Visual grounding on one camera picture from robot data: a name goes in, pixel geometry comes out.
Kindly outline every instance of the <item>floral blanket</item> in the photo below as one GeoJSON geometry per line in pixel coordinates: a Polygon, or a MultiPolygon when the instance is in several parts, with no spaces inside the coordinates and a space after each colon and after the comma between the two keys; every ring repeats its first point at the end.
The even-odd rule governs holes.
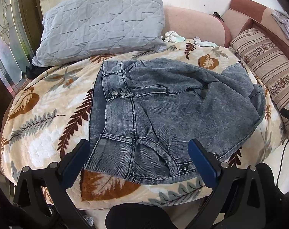
{"type": "MultiPolygon", "coordinates": [[[[61,158],[81,139],[89,139],[89,116],[93,87],[105,59],[130,60],[164,57],[179,60],[221,73],[235,64],[237,57],[227,48],[200,47],[188,39],[169,43],[168,50],[130,52],[121,55],[98,55],[74,64],[53,67],[21,90],[13,100],[0,136],[0,167],[4,175],[17,183],[21,169],[45,168],[61,158]]],[[[245,63],[253,83],[261,81],[245,63]]],[[[281,117],[266,89],[265,118],[253,135],[228,162],[246,168],[262,162],[284,140],[281,117]]],[[[52,203],[48,190],[43,193],[52,203]]],[[[110,208],[117,204],[137,202],[169,206],[200,199],[211,193],[201,179],[154,186],[130,183],[120,178],[82,170],[67,193],[79,209],[110,208]]]]}

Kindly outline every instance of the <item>jeans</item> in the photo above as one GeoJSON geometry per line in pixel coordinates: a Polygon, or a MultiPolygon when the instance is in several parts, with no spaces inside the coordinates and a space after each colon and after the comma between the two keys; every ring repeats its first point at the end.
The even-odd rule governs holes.
{"type": "Polygon", "coordinates": [[[263,87],[239,63],[218,74],[165,58],[104,61],[85,169],[147,185],[197,177],[189,140],[226,160],[254,132],[264,109],[263,87]]]}

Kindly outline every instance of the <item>white floor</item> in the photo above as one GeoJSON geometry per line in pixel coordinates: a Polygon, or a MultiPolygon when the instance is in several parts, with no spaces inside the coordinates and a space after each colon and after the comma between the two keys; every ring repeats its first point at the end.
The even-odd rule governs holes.
{"type": "MultiPolygon", "coordinates": [[[[284,145],[281,145],[264,161],[271,167],[275,183],[279,173],[283,148],[284,145]]],[[[289,145],[287,145],[284,152],[284,160],[278,186],[283,193],[289,191],[289,145]]],[[[198,207],[201,202],[202,200],[197,200],[176,206],[164,207],[163,209],[169,214],[171,221],[178,229],[184,229],[198,212],[198,207]]],[[[92,210],[87,211],[87,214],[93,217],[96,229],[106,229],[104,221],[108,212],[109,209],[92,210]]]]}

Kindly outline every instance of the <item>quilted pillow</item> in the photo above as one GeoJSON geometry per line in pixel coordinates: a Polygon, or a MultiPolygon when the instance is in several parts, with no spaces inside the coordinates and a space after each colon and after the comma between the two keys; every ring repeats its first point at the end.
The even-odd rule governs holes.
{"type": "MultiPolygon", "coordinates": [[[[267,86],[277,108],[289,109],[289,60],[283,52],[254,28],[240,33],[230,45],[267,86]]],[[[289,136],[289,120],[282,119],[289,136]]]]}
{"type": "Polygon", "coordinates": [[[67,0],[46,13],[32,64],[62,65],[93,55],[166,49],[162,0],[67,0]]]}

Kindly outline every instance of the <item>beige striped pillow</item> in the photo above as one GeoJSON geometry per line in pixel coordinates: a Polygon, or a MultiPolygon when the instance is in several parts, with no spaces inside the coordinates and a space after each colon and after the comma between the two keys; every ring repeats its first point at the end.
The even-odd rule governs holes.
{"type": "MultiPolygon", "coordinates": [[[[283,52],[254,28],[240,33],[230,45],[267,86],[277,108],[289,109],[289,60],[283,52]]],[[[289,120],[282,118],[289,136],[289,120]]]]}

